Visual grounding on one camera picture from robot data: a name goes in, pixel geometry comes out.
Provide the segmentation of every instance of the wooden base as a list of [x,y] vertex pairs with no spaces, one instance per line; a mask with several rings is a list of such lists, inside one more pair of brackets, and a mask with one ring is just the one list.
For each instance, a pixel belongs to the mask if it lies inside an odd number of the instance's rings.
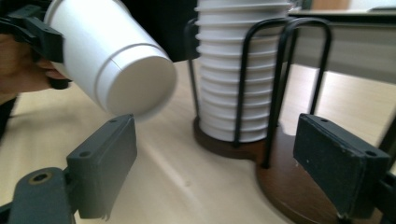
[[[265,140],[241,144],[214,139],[193,122],[195,140],[205,149],[223,157],[256,162],[256,176],[263,194],[285,216],[296,223],[342,223],[323,191],[293,158],[294,136],[277,129],[270,168],[261,168]],[[354,219],[353,223],[379,223],[381,213],[375,210],[371,219]]]

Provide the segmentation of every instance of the person's hand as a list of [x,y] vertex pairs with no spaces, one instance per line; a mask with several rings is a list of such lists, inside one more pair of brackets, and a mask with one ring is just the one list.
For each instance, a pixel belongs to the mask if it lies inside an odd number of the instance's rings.
[[66,78],[48,60],[33,62],[28,44],[0,35],[0,95],[48,89],[48,77]]

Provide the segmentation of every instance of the wooden table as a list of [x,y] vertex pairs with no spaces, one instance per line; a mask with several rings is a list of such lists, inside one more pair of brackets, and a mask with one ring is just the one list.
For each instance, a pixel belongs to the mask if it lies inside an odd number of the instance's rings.
[[[195,118],[186,63],[169,105],[136,124],[138,156],[107,223],[291,223],[263,196],[252,161],[214,155],[193,138]],[[313,69],[294,66],[281,121],[294,135],[307,111]],[[328,74],[318,115],[377,145],[396,112],[396,86]],[[65,91],[21,95],[0,145],[0,204],[12,200],[18,180],[65,157],[112,116],[75,84]],[[100,219],[78,223],[105,223]]]

